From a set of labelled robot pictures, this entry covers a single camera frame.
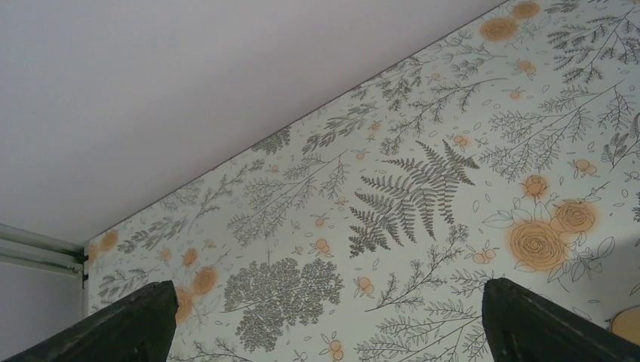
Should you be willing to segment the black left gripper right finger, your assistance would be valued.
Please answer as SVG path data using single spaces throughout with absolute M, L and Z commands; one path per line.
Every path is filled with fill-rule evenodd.
M 638 361 L 639 346 L 507 279 L 489 280 L 482 326 L 494 361 Z

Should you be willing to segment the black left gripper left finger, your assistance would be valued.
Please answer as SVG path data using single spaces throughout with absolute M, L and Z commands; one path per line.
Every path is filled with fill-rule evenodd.
M 177 309 L 173 282 L 152 282 L 7 360 L 166 361 Z

